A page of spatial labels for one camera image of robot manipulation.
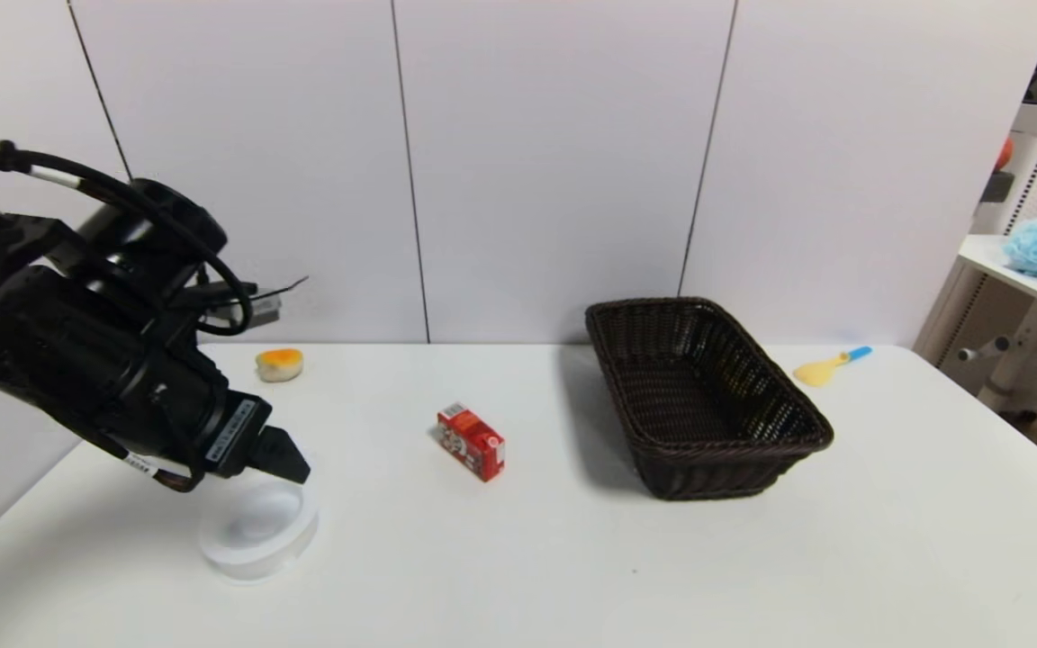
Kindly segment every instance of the wicker basket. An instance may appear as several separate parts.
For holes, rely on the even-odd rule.
[[[638,475],[662,500],[761,492],[835,432],[718,304],[594,304],[587,332]]]

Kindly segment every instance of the orange object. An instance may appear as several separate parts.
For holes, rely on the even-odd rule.
[[[302,373],[302,353],[297,348],[276,348],[255,357],[258,377],[268,383],[283,383]]]
[[[460,402],[440,412],[443,447],[484,482],[507,464],[507,444],[478,415]]]
[[[994,171],[1001,171],[1003,167],[1007,166],[1007,163],[1011,161],[1011,157],[1015,154],[1015,143],[1011,141],[1011,136],[1007,136],[1006,143],[1003,144],[1003,150],[1000,151],[1000,159],[994,163]]]

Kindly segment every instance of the label sticker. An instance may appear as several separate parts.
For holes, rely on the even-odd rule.
[[[240,402],[237,408],[234,410],[234,414],[230,415],[230,420],[227,421],[226,426],[219,432],[219,438],[215,440],[215,444],[206,451],[206,460],[214,460],[215,463],[218,463],[222,459],[222,456],[226,454],[230,444],[237,438],[239,431],[246,426],[247,421],[250,421],[250,416],[254,413],[254,400]]]
[[[158,473],[158,467],[156,467],[156,464],[149,462],[147,459],[141,458],[141,456],[135,454],[134,452],[128,453],[123,460],[127,461],[129,467],[139,469],[140,472],[147,475],[155,475],[155,473]]]

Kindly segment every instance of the red juice box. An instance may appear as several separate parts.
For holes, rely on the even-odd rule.
[[[440,412],[443,447],[484,482],[494,479],[507,462],[507,443],[478,415],[456,402]]]

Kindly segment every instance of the yellow sponge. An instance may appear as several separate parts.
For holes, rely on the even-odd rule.
[[[284,383],[302,373],[302,353],[297,348],[277,348],[258,354],[258,377],[267,383]]]

